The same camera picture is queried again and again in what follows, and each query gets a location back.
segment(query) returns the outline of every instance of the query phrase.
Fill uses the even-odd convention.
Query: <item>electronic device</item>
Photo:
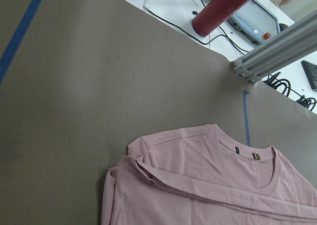
[[[302,66],[312,90],[317,90],[317,65],[303,60]]]
[[[227,22],[256,45],[280,32],[277,17],[256,0],[247,2]]]

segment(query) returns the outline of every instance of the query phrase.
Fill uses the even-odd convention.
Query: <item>blue line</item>
[[[247,146],[251,147],[248,113],[247,113],[247,94],[248,93],[249,92],[246,90],[243,91],[243,115],[244,115],[244,127],[246,129]]]
[[[0,84],[42,0],[32,0],[0,58]]]

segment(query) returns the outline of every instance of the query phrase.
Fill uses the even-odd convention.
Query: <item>metal frame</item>
[[[317,10],[233,61],[234,73],[255,84],[317,50]]]

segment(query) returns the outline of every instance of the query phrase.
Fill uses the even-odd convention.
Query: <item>pink shirt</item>
[[[316,190],[274,147],[204,125],[128,148],[106,175],[102,225],[317,225]]]

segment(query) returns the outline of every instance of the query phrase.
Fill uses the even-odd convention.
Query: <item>crew neckline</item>
[[[273,146],[270,146],[264,149],[259,149],[259,148],[248,147],[244,144],[241,144],[233,140],[227,134],[225,134],[218,127],[217,124],[213,124],[213,125],[209,124],[208,128],[210,131],[210,141],[209,141],[210,149],[212,153],[214,154],[219,170],[221,171],[223,176],[228,180],[228,182],[232,184],[234,187],[244,191],[262,194],[265,196],[272,194],[277,187],[278,177],[280,172],[279,151],[276,150]],[[225,162],[223,154],[221,153],[221,147],[225,147],[226,149],[231,150],[233,152],[236,152],[235,147],[238,147],[240,150],[240,154],[237,154],[237,156],[241,156],[251,160],[254,160],[253,153],[259,154],[261,156],[261,160],[258,160],[258,163],[261,163],[261,161],[274,160],[273,175],[268,185],[262,188],[253,188],[249,186],[248,184],[246,184],[245,182],[243,182],[243,178],[239,178],[229,168],[229,166]]]

